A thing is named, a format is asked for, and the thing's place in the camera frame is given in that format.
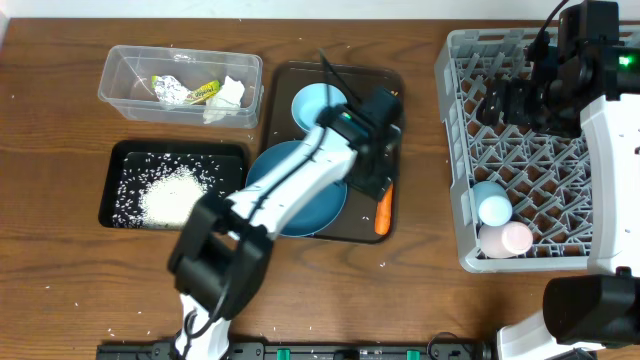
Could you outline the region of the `small light blue bowl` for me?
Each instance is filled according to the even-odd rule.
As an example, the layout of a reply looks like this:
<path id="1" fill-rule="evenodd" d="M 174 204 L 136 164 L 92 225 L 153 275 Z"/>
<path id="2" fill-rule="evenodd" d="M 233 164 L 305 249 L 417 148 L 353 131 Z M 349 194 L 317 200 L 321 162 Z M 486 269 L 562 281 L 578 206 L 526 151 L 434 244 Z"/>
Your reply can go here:
<path id="1" fill-rule="evenodd" d="M 307 133 L 315 126 L 317 117 L 326 107 L 346 103 L 346 96 L 337 87 L 327 83 L 313 83 L 294 96 L 291 114 L 298 127 Z"/>

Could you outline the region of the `yellow green snack wrapper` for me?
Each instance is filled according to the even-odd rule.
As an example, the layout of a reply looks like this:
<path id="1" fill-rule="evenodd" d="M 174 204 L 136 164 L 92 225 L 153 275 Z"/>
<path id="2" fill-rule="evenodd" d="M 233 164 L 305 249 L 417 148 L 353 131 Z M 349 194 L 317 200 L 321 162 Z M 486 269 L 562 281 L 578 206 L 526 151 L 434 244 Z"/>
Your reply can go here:
<path id="1" fill-rule="evenodd" d="M 214 80 L 195 90 L 190 90 L 171 75 L 154 75 L 151 78 L 151 86 L 159 102 L 169 106 L 204 103 L 216 95 L 221 88 L 220 82 Z"/>

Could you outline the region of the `large dark blue plate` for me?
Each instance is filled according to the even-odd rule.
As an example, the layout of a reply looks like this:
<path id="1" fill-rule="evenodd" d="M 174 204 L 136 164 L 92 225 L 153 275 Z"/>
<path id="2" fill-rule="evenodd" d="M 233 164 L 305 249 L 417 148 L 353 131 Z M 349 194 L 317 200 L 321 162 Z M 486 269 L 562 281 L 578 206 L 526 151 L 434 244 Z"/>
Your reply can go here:
<path id="1" fill-rule="evenodd" d="M 246 185 L 249 186 L 266 175 L 274 166 L 289 156 L 301 140 L 286 141 L 274 145 L 257 157 L 250 168 Z M 286 237 L 306 237 L 328 227 L 342 211 L 348 189 L 342 182 L 334 182 L 311 199 L 282 229 Z"/>

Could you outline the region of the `light blue plastic cup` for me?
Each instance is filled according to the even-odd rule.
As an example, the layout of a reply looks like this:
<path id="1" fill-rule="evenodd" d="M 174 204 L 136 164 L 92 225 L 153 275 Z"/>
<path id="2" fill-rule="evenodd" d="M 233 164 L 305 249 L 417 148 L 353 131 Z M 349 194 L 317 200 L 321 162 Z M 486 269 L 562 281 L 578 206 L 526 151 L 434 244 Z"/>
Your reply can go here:
<path id="1" fill-rule="evenodd" d="M 479 220 L 489 226 L 502 226 L 512 216 L 513 206 L 506 190 L 499 184 L 483 181 L 472 187 Z"/>

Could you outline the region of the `pile of white rice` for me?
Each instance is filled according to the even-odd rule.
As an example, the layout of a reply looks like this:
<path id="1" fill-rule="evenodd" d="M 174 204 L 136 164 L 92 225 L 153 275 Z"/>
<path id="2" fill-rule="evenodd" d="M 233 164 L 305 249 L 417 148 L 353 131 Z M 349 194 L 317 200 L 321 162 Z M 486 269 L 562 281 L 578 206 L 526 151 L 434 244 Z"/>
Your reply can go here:
<path id="1" fill-rule="evenodd" d="M 232 155 L 131 152 L 117 176 L 115 228 L 175 230 L 207 192 L 224 198 L 243 180 L 243 159 Z"/>

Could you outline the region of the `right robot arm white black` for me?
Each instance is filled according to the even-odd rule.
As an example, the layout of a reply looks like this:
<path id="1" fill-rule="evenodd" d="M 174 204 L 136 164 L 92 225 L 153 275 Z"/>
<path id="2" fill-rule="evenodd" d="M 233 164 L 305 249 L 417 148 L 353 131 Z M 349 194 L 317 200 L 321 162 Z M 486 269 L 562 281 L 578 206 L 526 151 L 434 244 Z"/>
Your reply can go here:
<path id="1" fill-rule="evenodd" d="M 529 79 L 495 80 L 477 109 L 500 122 L 584 137 L 592 240 L 582 276 L 551 280 L 539 312 L 497 332 L 497 359 L 587 359 L 639 341 L 639 52 L 614 1 L 561 2 L 526 48 Z"/>

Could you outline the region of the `orange carrot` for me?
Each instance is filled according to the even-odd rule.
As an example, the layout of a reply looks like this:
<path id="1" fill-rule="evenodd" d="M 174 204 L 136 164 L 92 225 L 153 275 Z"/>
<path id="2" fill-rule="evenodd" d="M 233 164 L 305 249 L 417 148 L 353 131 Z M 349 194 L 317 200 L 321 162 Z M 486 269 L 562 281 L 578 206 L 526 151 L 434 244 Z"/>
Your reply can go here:
<path id="1" fill-rule="evenodd" d="M 389 232 L 391 226 L 392 198 L 393 186 L 390 186 L 382 200 L 377 205 L 375 232 L 378 235 L 384 236 Z"/>

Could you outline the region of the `pink plastic cup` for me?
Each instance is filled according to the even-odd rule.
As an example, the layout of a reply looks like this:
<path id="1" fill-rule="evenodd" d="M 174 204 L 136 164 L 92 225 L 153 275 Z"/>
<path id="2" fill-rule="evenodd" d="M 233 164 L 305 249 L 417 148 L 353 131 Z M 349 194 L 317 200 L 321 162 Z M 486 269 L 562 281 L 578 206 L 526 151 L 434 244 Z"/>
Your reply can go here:
<path id="1" fill-rule="evenodd" d="M 489 258 L 504 259 L 525 254 L 533 245 L 533 233 L 523 223 L 501 226 L 483 225 L 478 232 L 479 246 Z"/>

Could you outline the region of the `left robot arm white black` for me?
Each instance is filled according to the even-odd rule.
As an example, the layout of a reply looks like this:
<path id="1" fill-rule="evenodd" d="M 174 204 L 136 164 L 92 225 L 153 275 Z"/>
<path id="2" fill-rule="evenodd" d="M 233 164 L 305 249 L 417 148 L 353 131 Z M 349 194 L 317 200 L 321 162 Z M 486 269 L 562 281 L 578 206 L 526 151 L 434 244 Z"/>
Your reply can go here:
<path id="1" fill-rule="evenodd" d="M 168 260 L 183 306 L 173 358 L 225 355 L 230 322 L 262 285 L 276 238 L 321 191 L 345 182 L 376 202 L 384 198 L 397 174 L 386 154 L 402 137 L 395 124 L 402 115 L 401 99 L 383 87 L 357 106 L 328 106 L 259 180 L 194 204 Z"/>

